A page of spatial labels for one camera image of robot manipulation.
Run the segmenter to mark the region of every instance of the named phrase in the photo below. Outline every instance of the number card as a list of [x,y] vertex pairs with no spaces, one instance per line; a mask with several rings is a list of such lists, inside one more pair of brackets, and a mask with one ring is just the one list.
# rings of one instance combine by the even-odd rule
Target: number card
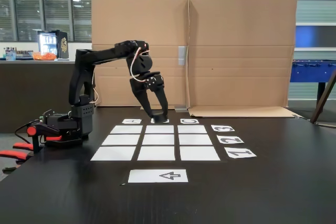
[[231,126],[211,125],[211,127],[214,131],[218,132],[235,131]]
[[218,136],[218,140],[222,144],[241,144],[243,143],[243,140],[240,139],[238,136]]
[[232,158],[245,158],[245,157],[256,157],[252,151],[244,148],[224,148],[229,157]]

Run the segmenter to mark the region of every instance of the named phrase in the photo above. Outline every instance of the wall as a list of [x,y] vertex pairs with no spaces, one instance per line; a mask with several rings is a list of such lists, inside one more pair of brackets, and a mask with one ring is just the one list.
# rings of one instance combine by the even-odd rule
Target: wall
[[[69,59],[75,60],[77,49],[92,49],[92,43],[69,42]],[[0,57],[4,53],[4,47],[16,47],[17,50],[33,50],[38,52],[36,42],[0,42]]]

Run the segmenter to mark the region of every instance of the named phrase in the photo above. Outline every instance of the cardboard box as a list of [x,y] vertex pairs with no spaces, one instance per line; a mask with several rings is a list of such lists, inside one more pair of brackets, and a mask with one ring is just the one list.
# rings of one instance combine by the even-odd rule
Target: cardboard box
[[[194,116],[291,117],[297,0],[92,0],[92,47],[150,45],[170,106]],[[183,47],[186,47],[183,65]],[[101,106],[139,106],[125,61],[96,68]],[[155,95],[148,92],[152,105]]]
[[[186,0],[92,0],[92,48],[107,49],[132,39],[147,41],[151,71],[164,77],[169,105],[182,105],[185,70],[179,47],[186,46],[187,22]],[[140,106],[131,91],[126,61],[99,65],[95,75],[100,106]],[[153,92],[148,96],[152,105],[159,105]]]

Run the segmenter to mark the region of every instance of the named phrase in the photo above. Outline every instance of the counter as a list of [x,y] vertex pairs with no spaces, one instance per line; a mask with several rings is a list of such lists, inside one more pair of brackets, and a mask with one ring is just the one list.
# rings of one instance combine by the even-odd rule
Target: counter
[[13,133],[49,109],[67,113],[74,63],[0,61],[0,133]]

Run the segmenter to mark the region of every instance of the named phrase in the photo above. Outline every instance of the white paper square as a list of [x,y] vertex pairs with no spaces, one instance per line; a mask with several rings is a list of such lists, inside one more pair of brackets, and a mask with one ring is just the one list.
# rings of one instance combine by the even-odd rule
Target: white paper square
[[154,160],[154,161],[173,161],[175,160],[175,152],[173,146],[142,146],[140,149],[138,160]]
[[142,145],[174,145],[174,134],[145,134]]
[[140,134],[142,125],[117,125],[111,131],[111,134]]
[[180,146],[182,161],[220,161],[213,146]]
[[148,125],[145,134],[174,133],[173,125]]
[[214,131],[219,131],[219,132],[235,131],[231,126],[211,125],[211,127]]
[[178,125],[178,133],[205,133],[206,130],[203,125]]
[[243,140],[240,139],[238,136],[218,136],[218,140],[222,144],[242,144]]
[[199,123],[197,119],[189,118],[189,119],[181,119],[181,123],[183,124],[197,124]]
[[[151,123],[154,123],[154,119],[151,119]],[[169,119],[167,119],[167,121],[165,121],[163,123],[169,123]]]
[[179,134],[180,145],[212,145],[206,134]]
[[245,158],[245,157],[256,157],[252,151],[249,149],[244,149],[244,148],[224,148],[226,150],[226,153],[229,157],[232,158]]
[[108,135],[102,145],[137,145],[140,135]]
[[91,161],[130,161],[134,151],[135,146],[100,147]]
[[140,124],[141,119],[124,119],[124,121],[122,121],[122,123],[124,123],[124,124]]
[[128,183],[181,183],[188,182],[185,169],[131,170]]

